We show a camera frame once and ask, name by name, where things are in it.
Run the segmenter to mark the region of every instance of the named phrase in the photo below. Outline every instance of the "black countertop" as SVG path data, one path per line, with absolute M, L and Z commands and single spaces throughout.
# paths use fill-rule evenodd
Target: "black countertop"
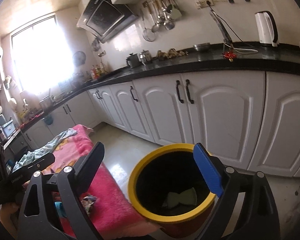
M 132 69 L 128 67 L 120 68 L 105 75 L 102 80 L 85 83 L 81 88 L 73 91 L 65 99 L 55 104 L 49 112 L 31 120 L 22 130 L 27 130 L 54 109 L 86 90 L 129 82 L 138 78 L 212 70 L 259 70 L 300 75 L 300 49 L 298 47 L 283 44 L 278 48 L 257 47 L 256 49 L 259 51 L 257 54 L 236 53 L 237 58 L 230 62 L 228 59 L 223 58 L 223 50 L 219 44 L 216 44 L 206 52 L 193 52 L 187 56 L 155 61 L 149 65 L 141 65 Z

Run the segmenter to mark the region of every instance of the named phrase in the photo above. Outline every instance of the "trash can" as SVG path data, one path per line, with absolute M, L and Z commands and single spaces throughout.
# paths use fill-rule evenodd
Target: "trash can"
M 136 165 L 129 179 L 132 206 L 174 238 L 198 230 L 213 208 L 215 194 L 194 161 L 193 148 L 184 143 L 160 147 Z

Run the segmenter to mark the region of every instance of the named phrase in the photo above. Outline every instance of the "metal bolt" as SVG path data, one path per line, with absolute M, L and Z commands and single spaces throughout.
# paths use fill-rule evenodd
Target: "metal bolt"
M 66 166 L 66 167 L 63 168 L 63 171 L 65 173 L 68 173 L 68 172 L 72 171 L 72 167 L 71 166 Z
M 41 171 L 35 171 L 34 173 L 33 173 L 33 176 L 34 177 L 39 177 L 41 175 Z
M 257 176 L 258 176 L 259 178 L 263 178 L 263 177 L 265 176 L 265 174 L 264 174 L 262 171 L 258 171 L 258 172 L 257 172 Z
M 232 168 L 232 167 L 226 167 L 226 172 L 228 172 L 228 173 L 234 173 L 234 168 Z

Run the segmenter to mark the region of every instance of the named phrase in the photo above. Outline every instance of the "red cloth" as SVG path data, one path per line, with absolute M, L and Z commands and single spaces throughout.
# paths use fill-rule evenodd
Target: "red cloth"
M 64 140 L 53 152 L 55 162 L 46 171 L 59 172 L 67 165 L 73 165 L 83 155 L 87 155 L 93 147 L 88 137 L 92 129 L 83 125 L 73 127 L 78 133 Z M 127 201 L 119 186 L 102 163 L 88 192 L 96 196 L 98 201 L 93 205 L 90 219 L 104 239 L 124 236 L 143 236 L 159 228 L 147 222 Z M 60 219 L 65 232 L 74 233 L 67 219 Z

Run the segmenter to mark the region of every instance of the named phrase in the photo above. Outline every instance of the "floor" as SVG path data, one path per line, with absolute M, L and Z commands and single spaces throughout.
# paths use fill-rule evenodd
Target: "floor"
M 96 132 L 90 134 L 90 138 L 94 144 L 98 141 L 104 144 L 104 163 L 118 183 L 126 198 L 129 199 L 127 185 L 130 173 L 135 165 L 145 155 L 157 149 L 160 147 L 160 145 L 143 140 L 137 136 L 131 135 L 130 133 L 105 123 L 101 123 L 94 129 Z M 276 201 L 281 234 L 284 236 L 287 231 L 287 221 L 290 211 L 300 201 L 300 194 L 298 196 L 295 194 L 295 192 L 299 189 L 300 179 L 282 178 L 269 175 L 267 176 L 267 179 Z M 243 198 L 244 194 L 240 193 L 233 215 L 226 231 L 224 232 L 224 235 L 232 232 L 240 213 Z M 194 239 L 199 231 L 200 229 L 191 236 L 184 238 L 184 240 Z M 151 235 L 157 240 L 174 239 L 164 234 L 161 230 L 154 232 Z

